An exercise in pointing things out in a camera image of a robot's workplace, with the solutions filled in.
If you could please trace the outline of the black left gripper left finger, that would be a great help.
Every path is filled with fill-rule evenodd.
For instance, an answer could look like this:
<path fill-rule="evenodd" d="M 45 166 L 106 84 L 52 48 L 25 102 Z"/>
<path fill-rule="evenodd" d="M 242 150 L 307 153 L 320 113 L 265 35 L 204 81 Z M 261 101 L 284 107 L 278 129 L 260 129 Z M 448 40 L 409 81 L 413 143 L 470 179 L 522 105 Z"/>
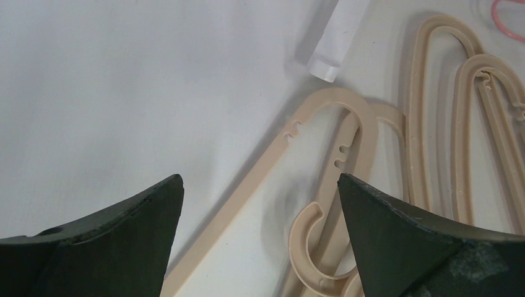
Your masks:
<path fill-rule="evenodd" d="M 159 296 L 184 197 L 174 174 L 35 236 L 1 240 L 2 296 Z"/>

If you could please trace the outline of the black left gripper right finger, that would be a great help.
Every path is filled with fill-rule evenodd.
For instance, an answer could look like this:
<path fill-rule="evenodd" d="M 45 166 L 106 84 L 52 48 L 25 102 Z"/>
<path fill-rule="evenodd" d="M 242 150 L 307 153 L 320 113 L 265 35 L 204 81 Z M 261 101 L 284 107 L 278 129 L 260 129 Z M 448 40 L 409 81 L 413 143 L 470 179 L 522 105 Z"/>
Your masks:
<path fill-rule="evenodd" d="M 459 223 L 351 174 L 338 189 L 366 296 L 523 296 L 524 237 Z"/>

